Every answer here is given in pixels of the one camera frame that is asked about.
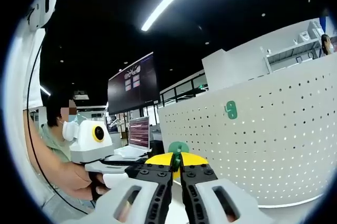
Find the green shirt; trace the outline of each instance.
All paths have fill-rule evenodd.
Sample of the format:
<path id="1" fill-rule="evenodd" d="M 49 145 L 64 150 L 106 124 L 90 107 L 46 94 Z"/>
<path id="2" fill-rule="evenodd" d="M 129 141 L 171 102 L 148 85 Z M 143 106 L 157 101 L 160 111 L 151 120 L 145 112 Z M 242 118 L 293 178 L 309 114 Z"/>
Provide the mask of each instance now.
<path id="1" fill-rule="evenodd" d="M 46 143 L 47 147 L 51 149 L 62 162 L 70 162 L 70 143 L 68 141 L 59 141 L 52 134 L 47 124 L 41 125 L 39 135 Z"/>

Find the green number 9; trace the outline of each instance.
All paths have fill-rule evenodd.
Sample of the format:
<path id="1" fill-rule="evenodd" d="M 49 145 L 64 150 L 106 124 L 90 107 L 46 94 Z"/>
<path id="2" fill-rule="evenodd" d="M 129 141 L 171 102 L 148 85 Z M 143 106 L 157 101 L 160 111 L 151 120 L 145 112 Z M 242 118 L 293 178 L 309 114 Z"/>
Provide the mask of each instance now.
<path id="1" fill-rule="evenodd" d="M 225 106 L 225 111 L 228 115 L 228 118 L 235 120 L 237 118 L 237 109 L 234 101 L 228 101 Z"/>

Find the camera lens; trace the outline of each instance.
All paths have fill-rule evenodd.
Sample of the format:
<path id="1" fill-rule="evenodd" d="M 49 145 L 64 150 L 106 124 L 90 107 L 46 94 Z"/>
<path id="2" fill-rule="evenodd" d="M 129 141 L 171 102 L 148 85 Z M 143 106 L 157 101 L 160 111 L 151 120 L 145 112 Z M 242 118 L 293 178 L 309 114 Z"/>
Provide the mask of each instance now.
<path id="1" fill-rule="evenodd" d="M 102 140 L 104 138 L 104 131 L 100 126 L 97 126 L 95 128 L 95 135 L 99 140 Z"/>

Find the black ceiling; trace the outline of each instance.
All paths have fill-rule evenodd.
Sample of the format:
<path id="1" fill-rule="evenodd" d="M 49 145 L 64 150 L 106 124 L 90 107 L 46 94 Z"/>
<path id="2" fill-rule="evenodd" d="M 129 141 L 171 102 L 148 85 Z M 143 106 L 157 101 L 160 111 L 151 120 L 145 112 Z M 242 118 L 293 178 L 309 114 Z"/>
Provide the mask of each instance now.
<path id="1" fill-rule="evenodd" d="M 124 62 L 153 51 L 163 90 L 201 70 L 201 59 L 212 52 L 318 17 L 324 9 L 320 0 L 175 0 L 142 32 L 160 2 L 57 0 L 42 48 L 41 85 L 51 92 L 85 90 L 90 100 L 77 105 L 104 105 L 107 80 Z"/>

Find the white camera device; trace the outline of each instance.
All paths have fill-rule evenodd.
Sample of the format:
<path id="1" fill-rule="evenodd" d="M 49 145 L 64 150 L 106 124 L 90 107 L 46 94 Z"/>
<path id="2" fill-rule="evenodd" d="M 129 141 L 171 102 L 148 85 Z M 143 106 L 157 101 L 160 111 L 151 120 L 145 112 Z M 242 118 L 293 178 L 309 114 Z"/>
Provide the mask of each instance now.
<path id="1" fill-rule="evenodd" d="M 109 132 L 103 121 L 84 120 L 70 146 L 71 161 L 89 163 L 114 154 Z"/>

